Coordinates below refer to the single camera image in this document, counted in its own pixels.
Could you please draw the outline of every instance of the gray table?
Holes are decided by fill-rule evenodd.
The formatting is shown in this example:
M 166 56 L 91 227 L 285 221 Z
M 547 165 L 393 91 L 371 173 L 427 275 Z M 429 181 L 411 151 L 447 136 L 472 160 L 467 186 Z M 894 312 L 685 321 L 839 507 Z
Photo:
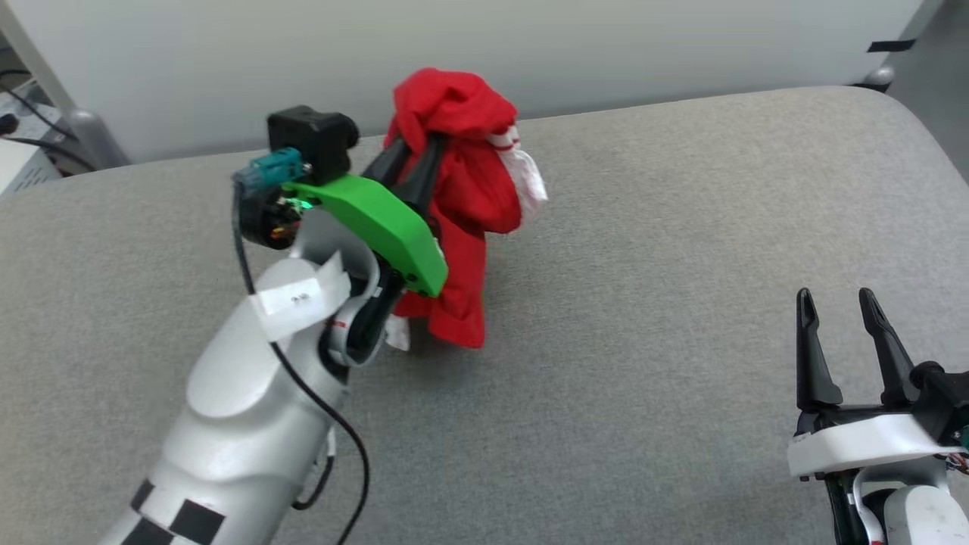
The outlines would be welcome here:
M 521 133 L 552 202 L 490 240 L 485 348 L 417 334 L 352 377 L 374 479 L 351 541 L 830 543 L 824 487 L 785 459 L 795 293 L 813 289 L 849 401 L 881 391 L 860 286 L 917 362 L 969 369 L 969 187 L 939 146 L 893 100 L 840 87 Z M 0 542 L 95 542 L 154 463 L 242 296 L 228 173 L 250 156 L 0 203 Z M 343 440 L 320 505 L 277 542 L 334 541 L 358 486 Z

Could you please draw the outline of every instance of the green 3d-printed part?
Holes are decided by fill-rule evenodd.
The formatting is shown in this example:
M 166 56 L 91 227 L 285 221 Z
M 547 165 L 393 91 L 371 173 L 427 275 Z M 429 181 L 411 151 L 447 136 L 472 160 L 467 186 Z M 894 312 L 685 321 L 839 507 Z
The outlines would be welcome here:
M 284 191 L 320 206 L 400 271 L 407 289 L 437 297 L 448 265 L 424 220 L 389 189 L 366 177 L 345 175 L 323 185 L 283 183 Z

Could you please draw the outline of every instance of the teal connector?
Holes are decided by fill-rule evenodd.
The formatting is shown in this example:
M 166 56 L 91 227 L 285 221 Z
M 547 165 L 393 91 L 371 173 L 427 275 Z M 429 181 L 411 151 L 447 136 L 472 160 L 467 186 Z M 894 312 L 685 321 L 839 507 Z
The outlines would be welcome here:
M 265 186 L 296 181 L 305 176 L 302 156 L 292 147 L 283 147 L 266 157 L 253 159 L 249 161 L 249 167 L 259 171 Z

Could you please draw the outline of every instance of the black tape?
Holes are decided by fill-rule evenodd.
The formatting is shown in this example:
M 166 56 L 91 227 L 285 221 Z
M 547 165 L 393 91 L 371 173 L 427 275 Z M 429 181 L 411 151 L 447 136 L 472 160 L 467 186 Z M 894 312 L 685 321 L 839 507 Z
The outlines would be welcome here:
M 890 42 L 872 42 L 868 46 L 869 53 L 897 53 L 899 51 L 907 51 L 915 45 L 915 40 L 893 40 Z
M 200 545 L 210 545 L 225 520 L 224 515 L 186 499 L 175 515 L 171 530 Z
M 174 539 L 168 530 L 142 518 L 121 545 L 171 545 Z
M 155 490 L 155 485 L 151 484 L 148 479 L 144 479 L 141 486 L 138 487 L 138 491 L 135 492 L 135 497 L 131 498 L 131 508 L 136 512 L 141 512 L 141 506 L 144 505 L 144 501 L 148 499 L 148 495 L 153 490 Z

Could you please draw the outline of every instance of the white wall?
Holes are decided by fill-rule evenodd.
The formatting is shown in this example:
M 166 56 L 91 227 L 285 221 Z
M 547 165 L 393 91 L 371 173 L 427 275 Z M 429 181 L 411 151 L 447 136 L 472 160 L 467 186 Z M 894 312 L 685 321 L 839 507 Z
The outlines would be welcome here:
M 6 2 L 54 100 L 141 162 L 262 145 L 295 104 L 379 132 L 426 65 L 482 74 L 524 116 L 850 83 L 921 0 Z

